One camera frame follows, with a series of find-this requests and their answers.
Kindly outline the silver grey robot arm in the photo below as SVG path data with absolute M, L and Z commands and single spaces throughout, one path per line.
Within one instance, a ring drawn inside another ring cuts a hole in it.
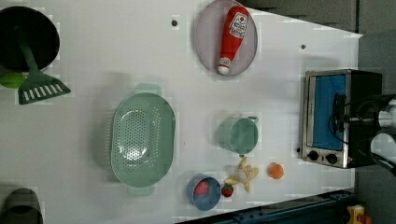
M 375 95 L 345 104 L 352 108 L 340 120 L 349 125 L 352 153 L 347 166 L 379 165 L 395 175 L 395 95 Z

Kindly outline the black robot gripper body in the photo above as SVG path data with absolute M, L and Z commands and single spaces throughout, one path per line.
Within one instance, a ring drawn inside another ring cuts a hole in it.
M 351 113 L 343 115 L 340 121 L 343 125 L 377 126 L 378 115 L 376 113 Z

